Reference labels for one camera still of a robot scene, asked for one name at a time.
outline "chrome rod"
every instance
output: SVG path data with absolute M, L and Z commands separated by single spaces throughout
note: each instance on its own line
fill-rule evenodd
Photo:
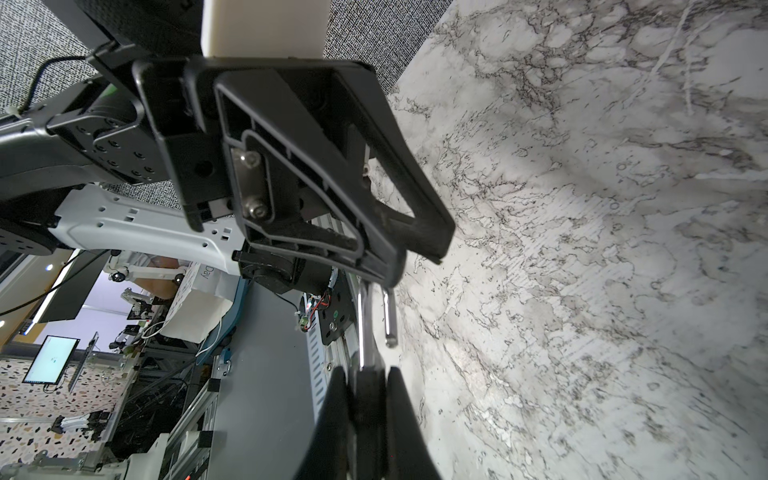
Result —
M 0 423 L 53 423 L 49 417 L 2 417 Z
M 373 340 L 371 313 L 371 287 L 368 280 L 360 280 L 357 291 L 357 335 L 359 337 L 360 369 L 376 365 L 376 342 Z
M 167 447 L 172 447 L 176 442 L 179 442 L 184 437 L 184 433 L 197 422 L 202 415 L 205 415 L 210 404 L 212 404 L 218 397 L 219 394 L 217 389 L 214 391 L 214 389 L 209 388 L 210 382 L 211 380 L 208 380 L 205 385 L 203 385 L 203 388 L 197 393 L 197 396 L 195 396 L 192 403 L 187 407 L 187 410 L 181 415 L 179 421 L 176 422 L 174 429 L 170 431 Z
M 397 306 L 395 304 L 395 290 L 382 288 L 384 293 L 384 333 L 386 345 L 389 348 L 397 346 Z

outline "metal bracket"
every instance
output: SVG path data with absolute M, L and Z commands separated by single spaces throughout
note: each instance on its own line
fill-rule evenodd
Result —
M 144 106 L 124 90 L 108 85 L 87 108 L 57 115 L 47 127 L 126 181 L 168 179 Z
M 56 210 L 54 237 L 70 248 L 133 250 L 200 262 L 240 275 L 232 253 L 245 237 L 231 217 L 212 220 L 193 231 L 184 214 L 108 192 L 96 185 L 73 190 Z
M 413 250 L 439 262 L 454 223 L 397 127 L 376 76 L 352 62 L 264 62 L 214 82 L 235 215 L 255 247 L 328 263 L 395 286 Z M 362 181 L 372 145 L 414 217 Z M 306 223 L 308 187 L 345 233 Z

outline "black cable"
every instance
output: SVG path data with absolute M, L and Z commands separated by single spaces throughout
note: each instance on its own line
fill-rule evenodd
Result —
M 83 253 L 88 253 L 88 250 L 83 250 L 83 251 L 81 251 L 80 253 L 78 253 L 77 255 L 75 255 L 75 256 L 74 256 L 74 258 L 71 258 L 71 259 L 67 260 L 67 263 L 65 263 L 64 265 L 62 265 L 62 266 L 61 266 L 61 268 L 63 269 L 65 266 L 67 266 L 67 265 L 69 265 L 70 263 L 72 263 L 72 262 L 74 262 L 75 260 L 77 260 L 77 259 L 80 257 L 80 255 L 82 255 Z
M 63 389 L 64 385 L 59 385 L 59 384 L 60 383 L 63 384 L 64 382 L 67 381 L 67 370 L 69 370 L 69 367 L 71 367 L 71 366 L 74 366 L 74 365 L 67 365 L 66 368 L 64 368 L 64 375 L 61 377 L 61 380 L 59 380 L 59 382 L 56 384 L 56 388 L 53 389 L 53 391 L 49 392 L 48 390 L 45 389 L 45 387 L 47 387 L 49 385 L 53 385 L 53 384 L 52 383 L 45 383 L 43 385 L 43 393 L 49 393 L 49 394 L 50 393 L 56 393 L 59 390 Z
M 88 266 L 90 266 L 90 265 L 91 265 L 93 262 L 95 262 L 96 260 L 98 260 L 98 257 L 101 257 L 102 255 L 104 255 L 104 254 L 105 254 L 105 253 L 107 253 L 108 251 L 109 251 L 109 250 L 104 250 L 103 252 L 99 253 L 99 254 L 98 254 L 96 257 L 93 257 L 92 259 L 90 259 L 90 260 L 88 261 L 88 263 L 86 263 L 86 264 L 85 264 L 85 265 L 84 265 L 84 266 L 83 266 L 83 267 L 82 267 L 80 270 L 78 270 L 77 272 L 75 272 L 75 273 L 73 273 L 72 275 L 70 275 L 70 276 L 69 276 L 69 278 L 66 278 L 66 279 L 64 279 L 64 281 L 62 281 L 61 283 L 59 283 L 57 286 L 53 286 L 53 287 L 52 287 L 52 288 L 51 288 L 49 291 L 47 291 L 47 292 L 45 292 L 45 293 L 42 293 L 42 294 L 40 294 L 40 295 L 36 296 L 35 298 L 33 298 L 32 300 L 29 300 L 28 302 L 24 302 L 24 303 L 22 303 L 22 304 L 21 304 L 21 305 L 19 305 L 19 306 L 15 306 L 15 307 L 13 307 L 13 308 L 12 308 L 12 309 L 10 309 L 10 310 L 6 310 L 5 312 L 3 312 L 3 313 L 0 313 L 0 316 L 8 315 L 9 313 L 12 313 L 12 312 L 15 312 L 16 310 L 19 310 L 19 309 L 22 309 L 22 308 L 24 308 L 25 306 L 29 305 L 30 303 L 34 303 L 34 302 L 37 302 L 38 300 L 40 300 L 40 299 L 41 299 L 41 298 L 43 298 L 44 296 L 48 295 L 50 292 L 52 292 L 52 291 L 56 290 L 56 289 L 57 289 L 57 288 L 59 288 L 60 286 L 62 286 L 62 285 L 64 285 L 65 283 L 67 283 L 69 280 L 72 280 L 73 278 L 75 278 L 75 277 L 78 275 L 78 273 L 80 273 L 80 272 L 82 272 L 83 270 L 87 269 L 87 268 L 88 268 Z
M 277 298 L 281 299 L 283 302 L 286 302 L 286 303 L 288 303 L 288 305 L 291 305 L 295 311 L 299 312 L 299 307 L 298 307 L 298 306 L 296 306 L 296 304 L 295 304 L 294 302 L 291 302 L 291 301 L 290 301 L 290 300 L 288 300 L 287 298 L 283 298 L 283 297 L 281 297 L 280 295 L 278 295 L 278 294 L 277 294 L 277 293 L 275 293 L 275 292 L 272 292 L 272 293 L 274 293 L 274 294 L 275 294 L 275 296 L 276 296 Z
M 40 65 L 40 68 L 38 68 L 37 73 L 35 73 L 35 78 L 32 80 L 31 85 L 29 86 L 29 92 L 27 93 L 27 99 L 24 100 L 24 103 L 19 107 L 18 113 L 23 114 L 25 111 L 29 109 L 29 106 L 32 105 L 32 98 L 35 96 L 35 91 L 38 89 L 38 84 L 40 83 L 40 79 L 42 78 L 43 74 L 45 73 L 45 69 L 53 65 L 54 63 L 58 63 L 60 61 L 83 61 L 85 60 L 85 57 L 81 55 L 71 55 L 68 57 L 56 57 L 51 58 L 49 60 L 46 60 L 43 62 L 43 65 Z
M 179 394 L 181 393 L 182 390 L 187 389 L 187 391 L 189 392 L 189 389 L 190 389 L 190 384 L 187 383 L 186 380 L 184 380 L 184 379 L 176 379 L 176 380 L 182 382 L 184 384 L 184 387 L 183 388 L 179 387 L 179 389 L 176 391 L 176 395 L 174 395 L 174 398 L 170 401 L 171 405 L 173 405 L 174 402 L 176 402 L 176 398 L 178 398 L 178 396 L 179 396 Z
M 132 394 L 128 397 L 128 400 L 126 402 L 130 402 L 132 400 L 137 399 L 140 397 L 143 393 L 148 392 L 152 390 L 155 386 L 160 385 L 162 382 L 165 382 L 166 380 L 173 378 L 175 375 L 177 375 L 181 370 L 186 369 L 188 366 L 193 365 L 195 363 L 196 359 L 192 359 L 184 364 L 182 364 L 180 367 L 176 368 L 175 370 L 172 370 L 171 372 L 165 374 L 165 376 L 160 377 L 159 379 L 153 381 L 149 385 L 145 386 L 143 389 L 139 390 L 138 392 Z

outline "metal plate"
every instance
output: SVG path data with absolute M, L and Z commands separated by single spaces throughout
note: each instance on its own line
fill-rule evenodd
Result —
M 331 303 L 325 310 L 320 310 L 318 320 L 323 345 L 330 345 L 350 325 L 357 322 L 355 303 L 349 289 L 346 272 L 339 270 L 339 279 L 333 288 Z
M 168 173 L 149 127 L 126 124 L 120 118 L 86 113 L 51 126 L 104 169 L 131 183 L 167 180 Z

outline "white plastic part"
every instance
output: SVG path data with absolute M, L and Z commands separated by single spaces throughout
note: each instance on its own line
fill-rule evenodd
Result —
M 200 262 L 240 275 L 232 252 L 245 237 L 234 218 L 208 222 L 193 231 L 181 210 L 151 205 L 88 184 L 73 190 L 56 210 L 61 219 L 50 231 L 70 248 L 132 250 Z
M 187 272 L 185 266 L 179 268 L 160 268 L 157 266 L 135 266 L 130 263 L 130 258 L 134 252 L 122 250 L 120 255 L 109 257 L 107 264 L 104 265 L 104 272 L 122 273 L 124 281 L 133 282 L 137 278 L 148 278 L 152 280 L 173 280 L 176 275 L 184 275 Z
M 310 304 L 310 296 L 304 293 L 304 305 Z M 310 388 L 312 389 L 312 411 L 315 415 L 315 423 L 320 416 L 323 400 L 326 399 L 328 390 L 328 373 L 326 372 L 326 347 L 323 346 L 323 334 L 320 332 L 319 322 L 313 320 L 312 328 L 306 332 L 306 351 L 310 359 Z
M 206 57 L 322 58 L 330 0 L 205 0 Z
M 136 315 L 141 315 L 141 307 L 142 302 L 146 303 L 147 305 L 152 304 L 152 297 L 148 295 L 142 295 L 141 293 L 136 293 L 130 288 L 127 288 L 123 291 L 123 293 L 120 294 L 120 298 L 125 300 L 126 302 L 130 303 L 131 305 L 131 311 L 135 313 Z M 116 339 L 114 339 L 115 342 L 121 342 L 124 339 L 128 337 L 128 334 L 125 332 L 121 333 Z
M 123 462 L 128 465 L 125 480 L 151 480 L 160 477 L 163 468 L 165 448 L 168 445 L 167 433 L 161 433 L 147 453 L 134 453 Z

